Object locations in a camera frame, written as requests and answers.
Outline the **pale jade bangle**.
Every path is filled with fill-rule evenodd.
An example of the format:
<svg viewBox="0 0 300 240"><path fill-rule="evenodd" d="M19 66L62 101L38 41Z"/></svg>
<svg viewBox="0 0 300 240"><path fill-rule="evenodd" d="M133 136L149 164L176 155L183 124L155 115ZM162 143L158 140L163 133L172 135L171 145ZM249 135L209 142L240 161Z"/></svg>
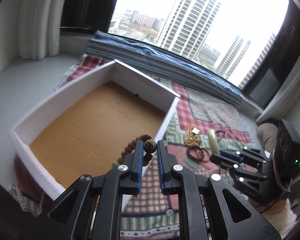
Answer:
<svg viewBox="0 0 300 240"><path fill-rule="evenodd" d="M218 145L218 140L215 131L213 129L208 130L207 137L210 144L211 153L219 154L219 145Z"/></svg>

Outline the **black leather wristwatch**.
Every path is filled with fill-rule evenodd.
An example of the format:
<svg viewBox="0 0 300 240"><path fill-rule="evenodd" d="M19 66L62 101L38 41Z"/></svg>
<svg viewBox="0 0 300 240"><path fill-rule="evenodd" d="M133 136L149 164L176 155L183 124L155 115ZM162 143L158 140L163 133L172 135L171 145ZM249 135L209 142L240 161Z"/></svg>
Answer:
<svg viewBox="0 0 300 240"><path fill-rule="evenodd" d="M218 141L222 140L225 136L226 132L224 130L216 130L215 135Z"/></svg>

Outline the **gold bangle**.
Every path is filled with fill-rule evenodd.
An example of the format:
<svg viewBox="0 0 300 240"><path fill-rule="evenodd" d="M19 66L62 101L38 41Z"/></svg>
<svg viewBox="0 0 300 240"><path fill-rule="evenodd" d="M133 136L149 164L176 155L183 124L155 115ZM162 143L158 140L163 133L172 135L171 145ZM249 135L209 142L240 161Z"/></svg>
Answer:
<svg viewBox="0 0 300 240"><path fill-rule="evenodd" d="M210 161L211 153L205 147L200 148L200 154L201 154L201 162L207 163Z"/></svg>

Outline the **green jade pendant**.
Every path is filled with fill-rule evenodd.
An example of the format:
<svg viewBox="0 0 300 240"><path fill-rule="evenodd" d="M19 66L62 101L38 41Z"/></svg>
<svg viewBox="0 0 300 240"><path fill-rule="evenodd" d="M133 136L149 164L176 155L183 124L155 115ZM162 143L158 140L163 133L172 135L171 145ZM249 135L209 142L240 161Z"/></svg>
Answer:
<svg viewBox="0 0 300 240"><path fill-rule="evenodd" d="M198 168L198 164L195 163L194 161L192 161L192 160L189 159L189 158L184 158L184 159L183 159L183 162L185 163L185 165L186 165L188 168L190 168L190 169L192 169L192 170L196 170L196 169Z"/></svg>

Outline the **beige cushion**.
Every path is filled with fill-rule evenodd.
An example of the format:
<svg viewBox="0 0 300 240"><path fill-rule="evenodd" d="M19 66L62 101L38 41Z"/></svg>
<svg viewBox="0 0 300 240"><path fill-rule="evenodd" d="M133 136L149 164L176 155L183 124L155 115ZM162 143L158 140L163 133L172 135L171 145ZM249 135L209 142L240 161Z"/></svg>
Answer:
<svg viewBox="0 0 300 240"><path fill-rule="evenodd" d="M264 123L256 128L257 138L263 149L273 152L277 144L278 128L274 124Z"/></svg>

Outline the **white fleece sleeve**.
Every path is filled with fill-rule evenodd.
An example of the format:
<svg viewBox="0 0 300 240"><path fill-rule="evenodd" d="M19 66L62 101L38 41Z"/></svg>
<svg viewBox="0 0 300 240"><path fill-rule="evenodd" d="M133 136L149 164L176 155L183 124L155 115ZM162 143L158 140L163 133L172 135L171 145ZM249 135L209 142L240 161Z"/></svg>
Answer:
<svg viewBox="0 0 300 240"><path fill-rule="evenodd" d="M280 233L281 238L296 224L297 215L291 210L289 199L278 200L261 215Z"/></svg>

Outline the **patchwork plaid cloth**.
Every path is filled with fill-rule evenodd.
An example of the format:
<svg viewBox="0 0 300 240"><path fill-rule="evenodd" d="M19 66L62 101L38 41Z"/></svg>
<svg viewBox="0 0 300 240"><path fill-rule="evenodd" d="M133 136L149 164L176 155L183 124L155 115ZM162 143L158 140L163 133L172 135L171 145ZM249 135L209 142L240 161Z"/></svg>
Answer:
<svg viewBox="0 0 300 240"><path fill-rule="evenodd" d="M64 76L55 91L104 64L106 63L103 63L97 57L86 56L82 64L74 66ZM208 176L219 171L219 168L210 161L207 163L201 162L200 148L205 147L210 152L207 137L207 132L210 129L226 132L219 143L222 149L236 150L244 145L253 145L251 136L246 130L240 114L232 105L176 82L157 77L151 78L162 85L166 85L180 96L170 123L161 139L166 140L168 150L176 155L182 165L185 165L183 159L189 158L198 164L198 168L194 170L198 174ZM14 172L15 181L10 187L10 192L18 200L23 210L38 215L55 200L50 198L38 185L17 153L14 159Z"/></svg>

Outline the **white cardboard box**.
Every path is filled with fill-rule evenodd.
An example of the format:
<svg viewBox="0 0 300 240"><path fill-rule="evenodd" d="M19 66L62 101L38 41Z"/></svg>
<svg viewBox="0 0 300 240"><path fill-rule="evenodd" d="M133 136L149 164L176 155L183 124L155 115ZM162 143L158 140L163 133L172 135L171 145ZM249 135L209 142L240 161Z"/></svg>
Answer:
<svg viewBox="0 0 300 240"><path fill-rule="evenodd" d="M80 175L108 172L138 135L160 140L179 94L114 60L51 93L10 130L34 180L56 199Z"/></svg>

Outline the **white curtain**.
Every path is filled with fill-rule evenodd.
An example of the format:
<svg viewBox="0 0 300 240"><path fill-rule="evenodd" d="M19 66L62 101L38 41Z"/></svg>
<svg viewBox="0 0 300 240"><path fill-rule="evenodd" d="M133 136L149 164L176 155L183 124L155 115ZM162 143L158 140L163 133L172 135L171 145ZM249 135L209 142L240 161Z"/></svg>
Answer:
<svg viewBox="0 0 300 240"><path fill-rule="evenodd" d="M41 60L59 53L64 0L23 0L19 23L19 56Z"/></svg>

